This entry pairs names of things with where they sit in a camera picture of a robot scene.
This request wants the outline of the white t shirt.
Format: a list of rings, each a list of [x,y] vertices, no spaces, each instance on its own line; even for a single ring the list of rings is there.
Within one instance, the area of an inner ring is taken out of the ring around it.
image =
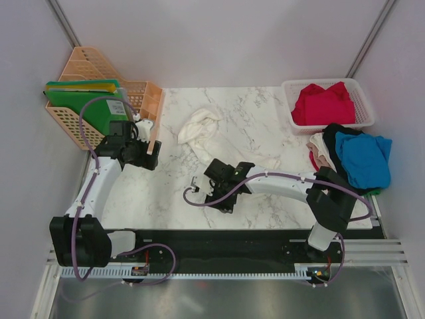
[[[245,161],[256,165],[276,169],[280,160],[255,154],[248,150],[236,147],[218,130],[222,120],[215,108],[200,108],[191,114],[181,128],[177,141],[179,144],[188,144],[199,161],[209,165],[213,159],[236,166]]]

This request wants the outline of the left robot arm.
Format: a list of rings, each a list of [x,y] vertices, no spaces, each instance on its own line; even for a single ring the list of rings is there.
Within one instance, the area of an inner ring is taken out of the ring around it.
[[[122,250],[131,261],[145,256],[145,244],[133,236],[109,233],[100,219],[112,187],[126,165],[153,171],[161,142],[150,140],[154,121],[115,120],[94,148],[86,180],[74,203],[53,217],[49,231],[61,266],[105,267]]]

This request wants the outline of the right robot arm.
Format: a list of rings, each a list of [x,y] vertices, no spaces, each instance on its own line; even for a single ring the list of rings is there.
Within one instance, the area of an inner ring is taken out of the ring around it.
[[[286,173],[268,171],[250,162],[233,167],[214,159],[204,172],[207,178],[205,203],[223,213],[232,213],[240,194],[267,194],[287,197],[305,203],[315,217],[305,256],[314,262],[328,254],[336,234],[344,232],[349,224],[357,198],[353,189],[332,169],[325,167],[315,173]]]

